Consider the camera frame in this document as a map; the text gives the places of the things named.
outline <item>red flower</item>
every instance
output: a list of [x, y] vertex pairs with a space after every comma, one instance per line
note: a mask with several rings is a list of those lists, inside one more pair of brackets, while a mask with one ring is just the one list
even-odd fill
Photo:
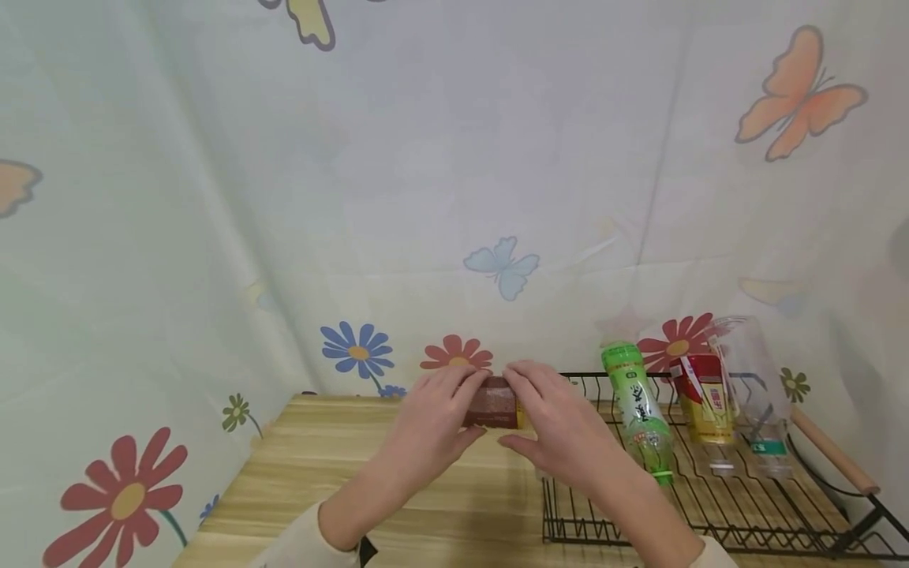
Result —
[[697, 320], [690, 315], [682, 318], [681, 322], [669, 320], [663, 324], [666, 341], [648, 337], [637, 342], [637, 348], [644, 355], [644, 366], [647, 367], [647, 371], [666, 372], [669, 370], [669, 362], [675, 357], [711, 353], [704, 329], [713, 319], [714, 315], [707, 312], [701, 314]]
[[461, 345], [459, 335], [446, 335], [442, 339], [442, 345], [445, 349], [436, 345], [426, 346], [426, 356], [433, 361], [423, 361], [420, 367], [423, 369], [441, 369], [448, 365], [471, 364], [477, 369], [488, 367], [492, 363], [493, 354], [485, 349], [476, 351], [480, 347], [479, 339], [468, 339], [467, 343]]
[[102, 511], [47, 547], [44, 555], [47, 568], [56, 568], [70, 561], [91, 546], [102, 533], [101, 542], [84, 558], [79, 568], [101, 566], [114, 550], [120, 533], [123, 536], [116, 553], [117, 568], [126, 566], [133, 557], [134, 541], [143, 547], [155, 541], [158, 524], [146, 509], [166, 512], [183, 496], [180, 485], [152, 489], [186, 461], [186, 447], [178, 445], [155, 465], [169, 437], [170, 428], [155, 432], [139, 460], [138, 469], [133, 436], [118, 438], [111, 446], [111, 461], [116, 473], [103, 460], [95, 460], [85, 468], [85, 476], [97, 487], [86, 483], [70, 485], [60, 498], [60, 506], [64, 511]]

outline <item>blue butterfly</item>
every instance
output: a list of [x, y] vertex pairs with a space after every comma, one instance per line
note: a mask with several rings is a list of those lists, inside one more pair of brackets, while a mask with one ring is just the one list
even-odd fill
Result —
[[489, 274], [499, 284], [499, 294], [513, 302], [527, 284], [527, 276], [540, 264], [537, 254], [528, 254], [521, 260], [514, 260], [512, 253], [517, 246], [517, 237], [499, 239], [499, 244], [489, 250], [486, 247], [473, 251], [464, 259], [464, 266], [481, 274]]

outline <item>orange butterfly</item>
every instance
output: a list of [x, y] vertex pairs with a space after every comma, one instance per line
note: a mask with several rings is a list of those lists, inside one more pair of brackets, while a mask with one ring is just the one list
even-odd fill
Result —
[[325, 9], [325, 0], [259, 0], [259, 4], [269, 10], [277, 9], [281, 2], [285, 3], [287, 15], [296, 22], [301, 42], [313, 44], [322, 51], [335, 49], [335, 29]]
[[0, 159], [0, 219], [32, 200], [32, 188], [41, 177], [41, 172], [29, 164]]
[[849, 111], [864, 105], [868, 92], [859, 85], [843, 83], [821, 89], [834, 80], [832, 76], [824, 77], [823, 57], [821, 30], [813, 25], [795, 30], [789, 49], [774, 59], [774, 71], [764, 79], [766, 96], [757, 99], [739, 119], [735, 141], [745, 144], [756, 140], [783, 121], [776, 129], [783, 132], [764, 156], [767, 162], [781, 160], [789, 157], [809, 133], [822, 135], [827, 128], [843, 122]]

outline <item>green flower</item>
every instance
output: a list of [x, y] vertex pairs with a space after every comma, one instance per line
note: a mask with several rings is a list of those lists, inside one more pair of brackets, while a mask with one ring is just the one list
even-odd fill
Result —
[[794, 403], [803, 403], [804, 396], [811, 392], [811, 385], [808, 384], [808, 377], [804, 376], [804, 373], [793, 376], [788, 367], [783, 367], [780, 380], [783, 381], [786, 396]]
[[240, 393], [231, 394], [230, 406], [227, 406], [222, 412], [227, 417], [221, 423], [221, 427], [225, 429], [225, 432], [233, 432], [236, 430], [237, 423], [240, 423], [241, 426], [246, 424], [246, 417], [249, 416], [249, 403], [243, 400]]

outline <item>wooden handle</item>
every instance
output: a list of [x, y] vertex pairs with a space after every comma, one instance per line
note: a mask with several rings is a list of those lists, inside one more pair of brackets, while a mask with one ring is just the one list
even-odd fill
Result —
[[843, 474], [843, 477], [849, 480], [855, 489], [862, 495], [876, 495], [881, 492], [881, 487], [870, 475], [858, 466], [851, 457], [845, 454], [836, 442], [830, 439], [830, 436], [817, 427], [805, 413], [797, 406], [792, 407], [792, 421], [798, 426], [798, 429], [804, 433], [805, 437], [811, 440], [817, 449], [830, 460], [836, 469]]

